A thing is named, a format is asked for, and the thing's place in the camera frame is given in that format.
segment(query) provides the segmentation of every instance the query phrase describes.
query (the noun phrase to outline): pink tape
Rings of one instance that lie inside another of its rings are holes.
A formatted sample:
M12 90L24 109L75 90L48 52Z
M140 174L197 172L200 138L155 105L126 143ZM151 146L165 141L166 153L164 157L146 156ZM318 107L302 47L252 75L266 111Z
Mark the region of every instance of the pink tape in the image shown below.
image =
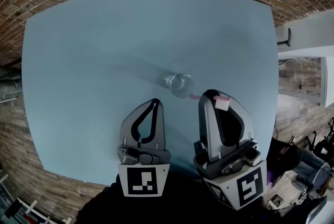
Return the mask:
M191 98L191 99L193 99L193 100L199 100L199 99L200 99L200 96L190 94L190 95L189 95L189 98Z
M230 97L214 96L215 100L230 101Z

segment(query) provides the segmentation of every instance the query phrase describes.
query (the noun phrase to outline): blue table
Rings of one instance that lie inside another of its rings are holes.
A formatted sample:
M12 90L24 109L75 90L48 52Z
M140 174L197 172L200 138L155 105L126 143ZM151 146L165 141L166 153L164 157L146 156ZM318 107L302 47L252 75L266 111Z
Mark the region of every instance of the blue table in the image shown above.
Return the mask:
M163 88L187 73L196 95L218 89L250 112L266 158L278 97L269 6L252 0L72 0L27 21L23 95L46 170L109 185L124 118L158 98L172 163L196 173L196 100Z

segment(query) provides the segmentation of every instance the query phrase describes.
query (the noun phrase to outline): white wall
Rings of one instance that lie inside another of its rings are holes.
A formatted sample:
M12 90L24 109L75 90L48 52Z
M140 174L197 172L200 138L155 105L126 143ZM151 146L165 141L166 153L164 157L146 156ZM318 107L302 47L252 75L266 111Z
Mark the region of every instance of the white wall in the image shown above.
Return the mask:
M333 46L318 46L314 48L306 48L295 51L284 51L278 53L278 59L292 59L301 57L327 57L334 56L334 45Z
M334 102L334 56L327 57L327 96L325 107Z
M276 27L278 42L288 38L288 28L291 46L278 46L279 59L334 56L334 9Z

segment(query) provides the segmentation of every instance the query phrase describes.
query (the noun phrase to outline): floor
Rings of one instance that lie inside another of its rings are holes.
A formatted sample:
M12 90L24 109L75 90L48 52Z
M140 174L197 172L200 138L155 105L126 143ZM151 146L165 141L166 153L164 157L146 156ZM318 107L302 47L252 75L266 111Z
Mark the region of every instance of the floor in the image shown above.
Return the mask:
M320 65L318 60L294 61L280 66L280 87L300 84L303 77L307 84L316 86ZM299 145L305 144L305 136L312 138L312 132L318 132L318 139L329 131L327 123L334 116L334 110L321 108L307 101L279 95L277 103L276 130L273 136L288 142L291 136L297 138ZM75 218L77 211L104 186L69 179L43 170L30 135L24 101L19 99L0 104L0 162L9 178L5 185L11 195L20 196L27 203L38 200L36 209L56 219ZM288 205L299 196L299 191L284 176L279 183L268 189L265 201L277 193Z

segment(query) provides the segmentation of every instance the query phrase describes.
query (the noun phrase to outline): glass cup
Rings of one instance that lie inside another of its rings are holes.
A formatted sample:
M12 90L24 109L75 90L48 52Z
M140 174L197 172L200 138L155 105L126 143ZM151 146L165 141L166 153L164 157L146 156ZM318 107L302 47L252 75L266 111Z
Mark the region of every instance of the glass cup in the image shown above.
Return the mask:
M195 83L190 75L172 74L165 78L166 85L172 94L178 98L187 98L195 88Z

